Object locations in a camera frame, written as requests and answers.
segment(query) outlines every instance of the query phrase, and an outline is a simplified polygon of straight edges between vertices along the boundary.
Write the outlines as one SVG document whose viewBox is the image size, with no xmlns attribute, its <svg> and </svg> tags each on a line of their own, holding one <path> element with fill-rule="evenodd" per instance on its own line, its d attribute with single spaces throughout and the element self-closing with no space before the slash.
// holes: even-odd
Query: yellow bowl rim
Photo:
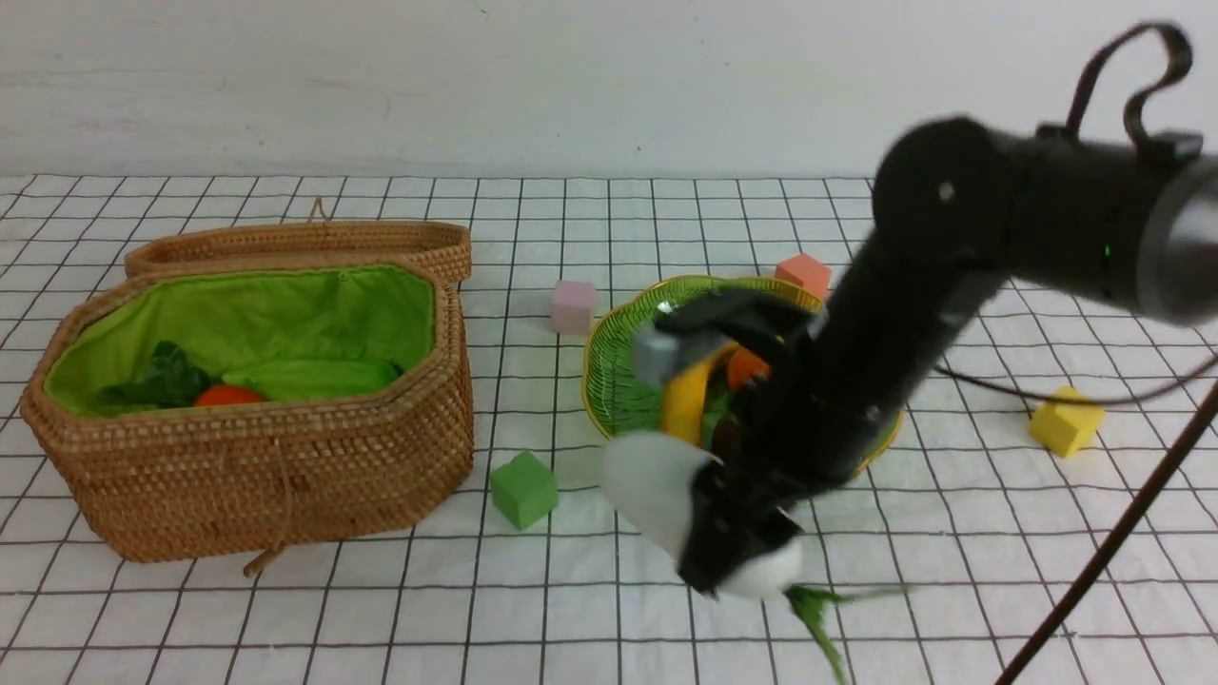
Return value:
<svg viewBox="0 0 1218 685">
<path fill-rule="evenodd" d="M 660 282 L 658 282 L 658 283 L 655 283 L 653 285 L 649 285 L 649 286 L 639 290 L 638 294 L 635 295 L 633 297 L 631 297 L 628 301 L 622 302 L 621 305 L 618 305 L 616 307 L 610 307 L 609 311 L 604 313 L 604 316 L 597 318 L 596 323 L 592 324 L 592 330 L 590 330 L 587 338 L 585 338 L 585 342 L 583 342 L 583 368 L 581 369 L 582 372 L 580 373 L 580 401 L 583 403 L 583 413 L 586 413 L 588 416 L 588 418 L 592 421 L 592 425 L 594 425 L 597 428 L 597 430 L 600 433 L 600 435 L 605 440 L 613 440 L 613 435 L 609 433 L 608 429 L 605 429 L 604 425 L 600 424 L 600 421 L 597 418 L 596 412 L 592 411 L 592 407 L 588 403 L 588 360 L 591 357 L 591 347 L 592 347 L 590 345 L 590 342 L 592 342 L 592 339 L 596 338 L 597 332 L 600 330 L 600 324 L 604 323 L 605 319 L 608 319 L 613 314 L 618 313 L 619 311 L 625 310 L 626 307 L 632 306 L 635 302 L 637 302 L 638 300 L 641 300 L 648 293 L 650 293 L 653 290 L 657 290 L 657 289 L 659 289 L 659 288 L 661 288 L 664 285 L 667 285 L 670 283 L 683 280 L 683 279 L 717 280 L 717 282 L 725 282 L 725 283 L 747 282 L 747 280 L 778 283 L 778 284 L 782 284 L 783 288 L 793 288 L 793 289 L 795 289 L 795 290 L 798 290 L 800 293 L 808 294 L 808 296 L 811 297 L 812 301 L 818 305 L 817 310 L 820 307 L 825 306 L 825 302 L 820 297 L 817 297 L 816 295 L 812 295 L 811 293 L 809 293 L 804 288 L 800 288 L 799 285 L 795 285 L 794 283 L 789 283 L 787 280 L 780 280 L 777 278 L 769 278 L 769 277 L 764 277 L 764 275 L 741 275 L 741 277 L 728 278 L 728 277 L 721 277 L 721 275 L 709 275 L 709 274 L 708 275 L 703 275 L 703 274 L 695 274 L 695 273 L 686 273 L 686 274 L 681 274 L 681 275 L 675 275 L 672 278 L 665 278 L 665 279 L 663 279 L 663 280 L 660 280 Z M 871 455 L 868 455 L 867 458 L 862 461 L 861 464 L 859 464 L 859 473 L 856 474 L 856 477 L 861 475 L 862 472 L 867 470 L 867 467 L 871 466 L 871 462 L 876 461 L 876 458 L 879 457 L 879 455 L 882 455 L 885 451 L 888 451 L 888 447 L 890 447 L 892 444 L 896 440 L 896 435 L 900 433 L 901 427 L 904 424 L 905 424 L 905 412 L 898 412 L 896 413 L 896 421 L 893 422 L 893 429 L 888 431 L 888 438 L 883 441 L 883 444 L 881 444 L 878 447 L 876 447 L 871 452 Z"/>
</svg>

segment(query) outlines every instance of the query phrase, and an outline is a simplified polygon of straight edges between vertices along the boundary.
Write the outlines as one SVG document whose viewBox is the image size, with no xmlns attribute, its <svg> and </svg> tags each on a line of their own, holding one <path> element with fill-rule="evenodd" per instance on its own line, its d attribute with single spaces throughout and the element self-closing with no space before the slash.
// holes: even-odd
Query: woven basket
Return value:
<svg viewBox="0 0 1218 685">
<path fill-rule="evenodd" d="M 317 215 L 322 223 L 313 223 Z M 446 283 L 465 280 L 470 272 L 469 230 L 464 227 L 428 221 L 335 222 L 325 213 L 320 197 L 306 222 L 217 228 L 153 240 L 128 252 L 124 269 L 130 278 L 201 261 L 262 267 L 308 254 L 401 256 Z"/>
<path fill-rule="evenodd" d="M 357 236 L 334 239 L 331 244 L 350 249 L 325 255 L 315 251 L 315 235 L 294 247 L 269 228 L 229 230 L 199 234 L 212 240 L 192 244 L 199 251 L 190 254 L 219 258 L 138 262 L 155 267 L 77 307 L 60 324 L 22 395 L 22 417 L 86 523 L 133 562 L 261 551 L 246 575 L 290 545 L 414 525 L 473 468 L 473 390 L 452 275 L 468 273 L 468 235 L 446 246 L 456 249 L 441 260 L 446 268 L 438 271 L 449 274 L 442 278 L 408 256 L 369 254 L 369 241 Z M 269 236 L 269 243 L 238 235 L 247 232 Z M 375 230 L 361 235 L 374 235 L 373 241 L 381 236 Z M 55 361 L 91 323 L 156 283 L 247 271 L 250 255 L 268 244 L 276 246 L 276 257 L 259 261 L 258 269 L 391 263 L 428 280 L 435 296 L 431 353 L 379 392 L 330 401 L 79 418 L 44 391 Z M 398 240 L 393 251 L 406 244 Z M 185 254 L 156 243 L 145 251 Z"/>
</svg>

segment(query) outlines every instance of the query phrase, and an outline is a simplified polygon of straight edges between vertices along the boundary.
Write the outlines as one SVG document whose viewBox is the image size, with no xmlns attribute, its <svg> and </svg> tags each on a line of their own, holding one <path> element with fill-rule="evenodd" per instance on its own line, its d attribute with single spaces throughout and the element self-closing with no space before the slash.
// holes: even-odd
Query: white wall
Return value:
<svg viewBox="0 0 1218 685">
<path fill-rule="evenodd" d="M 1063 118 L 1147 13 L 1199 60 L 1151 128 L 1218 146 L 1216 0 L 0 0 L 0 173 L 870 173 L 923 117 Z"/>
</svg>

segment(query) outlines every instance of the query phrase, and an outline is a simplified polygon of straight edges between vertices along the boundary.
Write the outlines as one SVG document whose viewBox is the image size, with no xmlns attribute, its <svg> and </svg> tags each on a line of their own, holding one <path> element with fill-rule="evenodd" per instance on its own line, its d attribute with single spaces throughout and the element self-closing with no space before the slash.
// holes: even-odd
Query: green vegetable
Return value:
<svg viewBox="0 0 1218 685">
<path fill-rule="evenodd" d="M 162 340 L 152 350 L 144 368 L 144 379 L 107 385 L 99 397 L 110 405 L 153 406 L 172 410 L 194 406 L 195 400 L 212 386 L 206 371 L 190 363 L 186 351 Z"/>
<path fill-rule="evenodd" d="M 397 366 L 376 360 L 272 360 L 220 379 L 274 402 L 300 402 L 376 392 L 401 375 Z"/>
<path fill-rule="evenodd" d="M 842 661 L 842 653 L 833 646 L 828 633 L 825 630 L 826 607 L 829 605 L 849 605 L 860 600 L 898 595 L 901 592 L 905 592 L 905 587 L 896 587 L 895 590 L 876 590 L 872 592 L 860 592 L 857 595 L 838 595 L 828 590 L 816 590 L 812 587 L 793 585 L 787 589 L 786 596 L 787 602 L 790 605 L 790 611 L 795 612 L 795 616 L 798 616 L 804 625 L 808 626 L 808 631 L 812 634 L 812 639 L 816 640 L 821 651 L 825 652 L 825 658 L 828 659 L 829 665 L 833 668 L 833 678 L 838 681 L 838 685 L 845 685 L 845 667 Z"/>
</svg>

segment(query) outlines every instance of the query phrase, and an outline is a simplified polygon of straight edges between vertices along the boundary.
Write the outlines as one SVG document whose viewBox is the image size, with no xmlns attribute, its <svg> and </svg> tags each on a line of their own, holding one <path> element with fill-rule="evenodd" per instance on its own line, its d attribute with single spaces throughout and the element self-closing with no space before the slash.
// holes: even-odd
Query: black cable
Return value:
<svg viewBox="0 0 1218 685">
<path fill-rule="evenodd" d="M 1023 397 L 1024 400 L 1039 400 L 1039 401 L 1043 401 L 1043 402 L 1052 402 L 1055 405 L 1082 405 L 1082 406 L 1089 406 L 1089 407 L 1119 407 L 1119 406 L 1124 406 L 1124 405 L 1138 405 L 1138 403 L 1141 403 L 1141 402 L 1149 402 L 1150 400 L 1157 400 L 1158 397 L 1162 397 L 1163 395 L 1167 395 L 1169 392 L 1174 392 L 1174 391 L 1179 390 L 1180 388 L 1184 388 L 1186 384 L 1192 383 L 1194 380 L 1197 380 L 1199 378 L 1201 378 L 1202 375 L 1205 375 L 1209 369 L 1214 368 L 1216 366 L 1218 366 L 1218 355 L 1214 355 L 1214 356 L 1209 357 L 1208 361 L 1206 361 L 1203 364 L 1199 366 L 1197 368 L 1190 371 L 1188 374 L 1185 374 L 1185 375 L 1183 375 L 1180 378 L 1177 378 L 1175 380 L 1172 380 L 1172 382 L 1169 382 L 1169 383 L 1167 383 L 1164 385 L 1161 385 L 1161 386 L 1158 386 L 1158 388 L 1156 388 L 1153 390 L 1150 390 L 1147 392 L 1142 392 L 1140 395 L 1128 395 L 1128 396 L 1124 396 L 1124 397 L 1105 397 L 1105 399 L 1101 399 L 1101 400 L 1093 400 L 1093 399 L 1089 399 L 1089 397 L 1088 399 L 1054 397 L 1052 395 L 1041 395 L 1039 392 L 1029 392 L 1027 390 L 1019 390 L 1018 388 L 1010 388 L 1010 386 L 1006 386 L 1006 385 L 999 385 L 998 383 L 993 383 L 993 382 L 984 380 L 984 379 L 980 379 L 980 378 L 974 378 L 972 375 L 966 375 L 963 373 L 955 372 L 955 371 L 951 371 L 951 369 L 942 367 L 942 366 L 935 366 L 934 371 L 942 373 L 943 375 L 946 375 L 948 378 L 954 378 L 956 380 L 960 380 L 961 383 L 968 383 L 970 385 L 976 385 L 978 388 L 984 388 L 987 390 L 994 390 L 995 392 L 1001 392 L 1004 395 L 1012 395 L 1015 397 Z"/>
<path fill-rule="evenodd" d="M 1206 395 L 1201 406 L 1197 407 L 1197 411 L 1192 414 L 1189 424 L 1184 427 L 1179 438 L 1177 438 L 1175 442 L 1173 442 L 1167 450 L 1163 460 L 1157 467 L 1155 467 L 1153 473 L 1150 474 L 1150 478 L 1146 479 L 1146 484 L 1142 485 L 1142 489 L 1136 496 L 1134 496 L 1134 501 L 1129 503 L 1129 508 L 1125 509 L 1125 513 L 1121 514 L 1121 519 L 1112 528 L 1108 536 L 1105 538 L 1100 548 L 1095 551 L 1095 556 L 1093 556 L 1091 561 L 1086 563 L 1086 567 L 1079 574 L 1078 579 L 1075 579 L 1071 585 L 1066 596 L 1057 602 L 1054 611 L 1050 612 L 1049 617 L 1045 618 L 1045 622 L 1037 629 L 1037 633 L 1033 634 L 1027 642 L 1024 642 L 1019 653 L 1011 659 L 1011 664 L 1006 667 L 995 681 L 995 685 L 1013 685 L 1015 679 L 1023 673 L 1023 669 L 1027 668 L 1029 663 L 1032 663 L 1037 652 L 1039 652 L 1040 648 L 1049 642 L 1052 634 L 1061 628 L 1062 623 L 1066 622 L 1066 617 L 1074 611 L 1074 607 L 1077 607 L 1083 600 L 1083 596 L 1086 595 L 1088 590 L 1095 585 L 1095 581 L 1100 578 L 1100 574 L 1104 573 L 1104 569 L 1108 566 L 1112 558 L 1117 556 L 1117 551 L 1121 548 L 1121 545 L 1124 544 L 1124 541 L 1129 538 L 1129 534 L 1138 527 L 1138 523 L 1141 522 L 1141 518 L 1146 516 L 1147 511 L 1150 511 L 1151 505 L 1155 503 L 1155 499 L 1158 497 L 1160 492 L 1162 492 L 1167 481 L 1175 475 L 1180 464 L 1184 463 L 1185 457 L 1188 457 L 1189 452 L 1192 451 L 1192 447 L 1214 421 L 1216 416 L 1218 416 L 1218 383 L 1214 383 L 1209 389 L 1209 394 Z"/>
</svg>

